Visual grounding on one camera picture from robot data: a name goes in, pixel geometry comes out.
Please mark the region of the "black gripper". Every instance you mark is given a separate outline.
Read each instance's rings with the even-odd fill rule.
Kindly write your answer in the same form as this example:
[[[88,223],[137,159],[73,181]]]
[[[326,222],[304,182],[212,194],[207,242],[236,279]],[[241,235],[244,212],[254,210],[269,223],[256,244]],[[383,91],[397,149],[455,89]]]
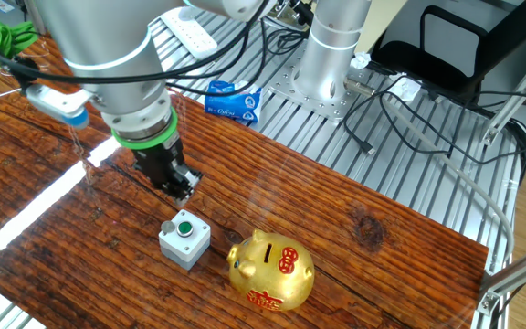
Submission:
[[[179,207],[187,203],[203,177],[186,165],[183,144],[177,135],[151,148],[132,152],[136,160],[133,167]]]

